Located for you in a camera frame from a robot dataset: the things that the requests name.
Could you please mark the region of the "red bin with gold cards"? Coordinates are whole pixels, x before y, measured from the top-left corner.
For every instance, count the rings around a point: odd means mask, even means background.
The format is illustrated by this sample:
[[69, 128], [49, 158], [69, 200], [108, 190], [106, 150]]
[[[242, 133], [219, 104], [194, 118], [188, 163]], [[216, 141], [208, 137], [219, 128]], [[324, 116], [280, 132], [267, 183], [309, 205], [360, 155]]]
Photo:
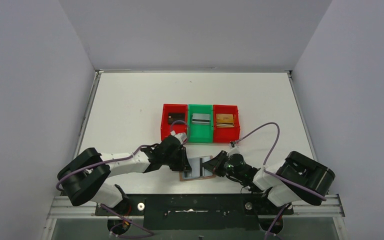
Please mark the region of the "red bin with gold cards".
[[[233, 114], [234, 127], [217, 127], [216, 114]], [[241, 126], [237, 105], [213, 105], [213, 143], [228, 144], [240, 138]]]

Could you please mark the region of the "green plastic bin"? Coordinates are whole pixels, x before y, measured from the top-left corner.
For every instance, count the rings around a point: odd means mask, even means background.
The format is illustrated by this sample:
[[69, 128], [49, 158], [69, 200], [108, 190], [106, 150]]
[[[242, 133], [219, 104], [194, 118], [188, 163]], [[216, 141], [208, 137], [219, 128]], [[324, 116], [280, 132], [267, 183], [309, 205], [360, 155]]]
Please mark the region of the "green plastic bin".
[[[192, 124], [192, 114], [210, 114], [211, 120], [209, 125]], [[214, 121], [213, 106], [208, 104], [189, 104], [187, 113], [187, 124], [189, 126], [189, 142], [210, 144], [213, 142]]]

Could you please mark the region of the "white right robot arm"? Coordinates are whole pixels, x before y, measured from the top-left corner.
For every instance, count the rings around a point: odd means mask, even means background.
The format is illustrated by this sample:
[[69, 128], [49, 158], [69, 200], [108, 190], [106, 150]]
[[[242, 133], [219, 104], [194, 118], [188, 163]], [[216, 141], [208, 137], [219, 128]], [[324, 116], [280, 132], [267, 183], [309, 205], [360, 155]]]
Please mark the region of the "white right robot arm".
[[274, 206], [304, 201], [319, 206], [326, 199], [336, 175], [327, 166], [291, 151], [284, 161], [256, 168], [246, 163], [237, 148], [221, 151], [202, 167], [218, 177], [239, 183], [252, 193], [267, 193]]

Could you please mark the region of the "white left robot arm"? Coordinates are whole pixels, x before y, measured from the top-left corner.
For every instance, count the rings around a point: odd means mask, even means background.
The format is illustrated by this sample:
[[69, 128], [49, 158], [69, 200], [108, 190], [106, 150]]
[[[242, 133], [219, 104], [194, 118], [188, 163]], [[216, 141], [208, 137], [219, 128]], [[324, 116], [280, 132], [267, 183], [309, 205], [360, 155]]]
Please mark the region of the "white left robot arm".
[[191, 171], [185, 143], [186, 133], [171, 133], [161, 143], [140, 145], [132, 153], [99, 153], [89, 147], [58, 174], [56, 189], [64, 192], [75, 207], [89, 201], [114, 208], [128, 196], [108, 178], [129, 173], [150, 173], [162, 166], [174, 172]]

